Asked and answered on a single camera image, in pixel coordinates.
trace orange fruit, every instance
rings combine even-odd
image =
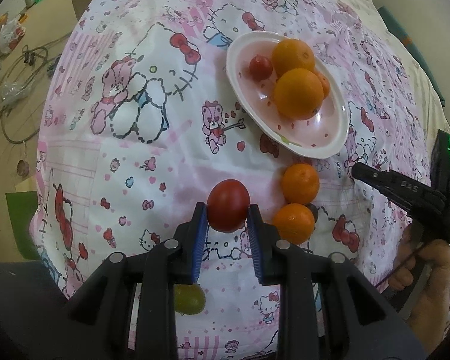
[[[320,179],[312,165],[296,163],[287,168],[280,186],[287,202],[308,204],[317,197]]]
[[[313,50],[302,40],[284,39],[274,47],[271,63],[280,77],[297,68],[312,71],[315,68],[315,56]]]
[[[291,203],[282,207],[272,220],[282,239],[295,245],[303,244],[315,228],[312,211],[307,207]]]
[[[309,70],[289,70],[275,85],[274,101],[282,115],[293,120],[310,119],[322,106],[322,83]]]
[[[320,73],[316,68],[313,69],[313,74],[315,74],[318,77],[318,79],[320,80],[320,82],[322,83],[323,98],[327,97],[328,94],[330,93],[330,83],[329,83],[328,79],[322,73]]]

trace white oval plate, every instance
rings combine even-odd
[[[236,38],[226,56],[226,73],[243,109],[262,131],[288,150],[310,158],[324,159],[337,154],[347,140],[349,115],[342,93],[325,64],[315,59],[315,67],[330,81],[330,94],[317,115],[308,120],[290,120],[279,114],[272,94],[277,80],[255,82],[248,65],[257,54],[272,57],[282,35],[253,31]]]

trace person's arm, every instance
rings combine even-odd
[[[411,252],[408,229],[403,233],[398,248],[395,265],[402,262]],[[450,302],[450,245],[442,239],[436,239],[418,254],[426,261],[433,262],[428,283],[413,307],[408,325],[418,337],[427,353],[431,353],[443,339]],[[415,266],[415,258],[389,279],[390,287],[403,290],[411,285],[413,276],[410,270]]]

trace green fruit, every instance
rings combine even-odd
[[[175,284],[174,286],[175,311],[181,314],[200,314],[205,308],[205,293],[198,284],[191,286]]]

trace red tomato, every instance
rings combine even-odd
[[[217,231],[232,233],[243,226],[249,206],[250,195],[240,181],[221,181],[208,196],[208,223]]]
[[[270,59],[263,55],[256,55],[253,57],[248,68],[250,69],[250,74],[252,74],[254,81],[266,80],[274,71]]]

